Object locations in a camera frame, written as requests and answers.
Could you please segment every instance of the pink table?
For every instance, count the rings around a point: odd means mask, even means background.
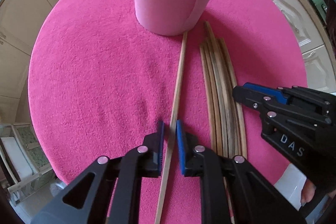
[[[224,37],[239,85],[306,86],[295,36],[271,0],[211,0],[188,34],[179,118],[210,146],[199,44],[208,20]],[[44,22],[31,56],[29,102],[38,139],[66,183],[100,155],[111,158],[142,143],[162,118],[169,124],[182,36],[142,28],[134,0],[60,0]],[[258,113],[244,108],[248,160],[271,182],[288,162],[260,137]],[[142,183],[141,223],[153,223],[159,179]],[[198,178],[183,178],[177,153],[164,223],[200,223]]]

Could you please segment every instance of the round table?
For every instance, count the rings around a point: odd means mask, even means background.
[[[272,0],[210,0],[188,33],[179,118],[210,146],[199,44],[208,20],[226,41],[238,85],[306,86],[295,36]],[[135,17],[134,0],[60,0],[31,56],[29,102],[36,135],[58,177],[71,182],[100,155],[115,158],[169,124],[182,36],[162,37]],[[288,162],[260,137],[244,108],[248,160],[271,182]],[[153,223],[160,179],[144,179],[140,223]],[[184,178],[174,151],[164,223],[201,223],[199,178]]]

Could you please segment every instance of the hand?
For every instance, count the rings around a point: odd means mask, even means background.
[[[310,180],[306,180],[302,192],[301,192],[301,206],[304,206],[307,202],[310,202],[315,194],[315,185]],[[336,190],[328,194],[331,198],[336,195]]]

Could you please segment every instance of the shiny metal object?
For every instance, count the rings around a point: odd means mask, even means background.
[[[204,151],[205,151],[205,147],[204,147],[203,145],[196,145],[195,148],[194,148],[194,150],[195,150],[196,152],[201,153],[201,152],[204,152]]]
[[[148,151],[148,147],[145,145],[141,145],[137,148],[139,153],[146,153]]]
[[[109,161],[109,158],[106,156],[101,156],[97,159],[97,162],[99,164],[106,164]]]
[[[267,112],[267,116],[270,118],[274,118],[277,114],[274,111]]]
[[[241,155],[238,155],[238,156],[235,156],[234,160],[236,163],[242,164],[245,161],[245,158]]]

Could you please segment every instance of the screw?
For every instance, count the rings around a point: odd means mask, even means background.
[[[137,148],[139,153],[146,153],[148,151],[148,147],[145,145],[141,145]]]
[[[274,118],[277,114],[274,111],[267,112],[267,116],[270,118]]]
[[[327,124],[331,124],[331,119],[330,119],[330,118],[326,118],[326,119],[325,119],[325,122],[326,122]]]
[[[238,156],[235,156],[234,160],[236,163],[242,164],[245,161],[245,158],[241,155],[238,155]]]
[[[205,147],[204,147],[203,145],[196,145],[195,148],[194,148],[194,150],[195,150],[196,152],[201,153],[201,152],[204,152],[204,151],[205,151]]]
[[[109,158],[106,156],[101,156],[97,159],[97,162],[99,164],[106,164],[109,161]]]

